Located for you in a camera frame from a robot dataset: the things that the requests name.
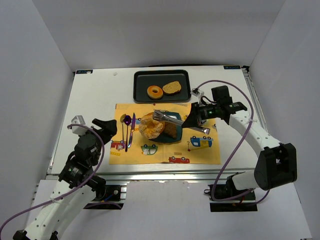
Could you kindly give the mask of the metal serving tongs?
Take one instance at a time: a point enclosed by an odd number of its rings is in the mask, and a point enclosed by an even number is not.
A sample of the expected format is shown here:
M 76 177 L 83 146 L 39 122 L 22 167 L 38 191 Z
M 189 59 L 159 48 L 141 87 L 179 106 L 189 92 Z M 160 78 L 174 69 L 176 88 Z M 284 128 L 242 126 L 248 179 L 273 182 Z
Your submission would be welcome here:
M 152 118 L 158 122 L 167 122 L 180 127 L 183 127 L 183 123 L 184 123 L 182 120 L 171 117 L 160 110 L 154 110 L 152 114 Z M 197 132 L 204 133 L 205 135 L 209 135 L 211 131 L 209 128 L 205 128 L 202 126 L 188 127 L 188 128 Z

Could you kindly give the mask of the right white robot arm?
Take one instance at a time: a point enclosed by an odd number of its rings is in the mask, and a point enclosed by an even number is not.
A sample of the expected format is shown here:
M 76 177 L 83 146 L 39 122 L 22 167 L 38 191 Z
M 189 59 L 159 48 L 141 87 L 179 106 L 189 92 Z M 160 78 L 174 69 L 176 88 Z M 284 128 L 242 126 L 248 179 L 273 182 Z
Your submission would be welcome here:
M 254 170 L 236 173 L 227 178 L 224 189 L 211 190 L 215 201 L 244 196 L 248 190 L 271 190 L 298 178 L 297 150 L 291 143 L 282 143 L 272 137 L 258 123 L 252 112 L 241 102 L 233 102 L 226 85 L 211 90 L 213 103 L 192 103 L 190 113 L 182 128 L 200 128 L 205 120 L 219 118 L 241 135 L 257 155 Z

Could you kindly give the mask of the brown bread piece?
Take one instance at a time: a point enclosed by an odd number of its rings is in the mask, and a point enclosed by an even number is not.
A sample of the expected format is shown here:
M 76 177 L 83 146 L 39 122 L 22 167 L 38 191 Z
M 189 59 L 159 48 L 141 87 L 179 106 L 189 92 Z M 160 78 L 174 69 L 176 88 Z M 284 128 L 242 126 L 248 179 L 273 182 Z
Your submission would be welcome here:
M 167 136 L 171 137 L 172 139 L 177 138 L 177 126 L 173 123 L 166 122 L 163 133 Z

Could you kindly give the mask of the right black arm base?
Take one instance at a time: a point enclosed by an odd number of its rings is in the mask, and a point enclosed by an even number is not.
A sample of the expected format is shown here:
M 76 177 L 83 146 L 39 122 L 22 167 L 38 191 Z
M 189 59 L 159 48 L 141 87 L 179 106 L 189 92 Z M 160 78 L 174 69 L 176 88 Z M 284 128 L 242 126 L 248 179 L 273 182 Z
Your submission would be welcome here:
M 208 188 L 203 191 L 209 197 L 209 206 L 212 213 L 235 213 L 235 212 L 257 212 L 256 195 L 253 191 L 247 195 L 242 195 L 231 201 L 215 201 L 212 198 L 213 184 L 208 185 Z M 236 190 L 231 181 L 231 177 L 227 177 L 224 184 L 217 184 L 214 190 L 216 199 L 226 199 L 235 197 L 244 193 L 245 190 Z

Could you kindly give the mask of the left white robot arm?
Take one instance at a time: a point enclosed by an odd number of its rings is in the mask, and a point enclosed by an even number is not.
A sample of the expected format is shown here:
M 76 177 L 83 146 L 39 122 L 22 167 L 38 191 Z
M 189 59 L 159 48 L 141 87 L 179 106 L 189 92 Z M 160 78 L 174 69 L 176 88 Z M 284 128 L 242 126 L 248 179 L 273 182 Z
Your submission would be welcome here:
M 34 220 L 13 235 L 15 240 L 59 240 L 85 206 L 106 194 L 106 181 L 97 176 L 105 154 L 105 145 L 117 134 L 115 119 L 92 120 L 94 127 L 73 122 L 68 126 L 78 135 L 73 151 L 46 203 Z

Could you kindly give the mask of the large orange crusty bread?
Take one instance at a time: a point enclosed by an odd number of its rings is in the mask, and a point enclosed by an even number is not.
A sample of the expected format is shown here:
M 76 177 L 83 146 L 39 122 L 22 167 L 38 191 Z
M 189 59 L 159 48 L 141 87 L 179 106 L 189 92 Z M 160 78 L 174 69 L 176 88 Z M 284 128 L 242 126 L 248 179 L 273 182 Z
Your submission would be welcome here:
M 154 120 L 152 112 L 144 115 L 138 125 L 140 134 L 149 140 L 157 138 L 164 129 L 165 122 Z

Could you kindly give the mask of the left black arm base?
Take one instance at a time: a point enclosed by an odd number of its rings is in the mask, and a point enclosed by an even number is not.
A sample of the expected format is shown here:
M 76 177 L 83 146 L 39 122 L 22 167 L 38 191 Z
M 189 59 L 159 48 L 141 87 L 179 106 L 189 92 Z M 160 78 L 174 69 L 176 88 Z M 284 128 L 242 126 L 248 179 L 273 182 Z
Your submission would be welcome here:
M 106 185 L 104 194 L 101 194 L 88 203 L 85 210 L 121 210 L 127 194 L 126 184 Z

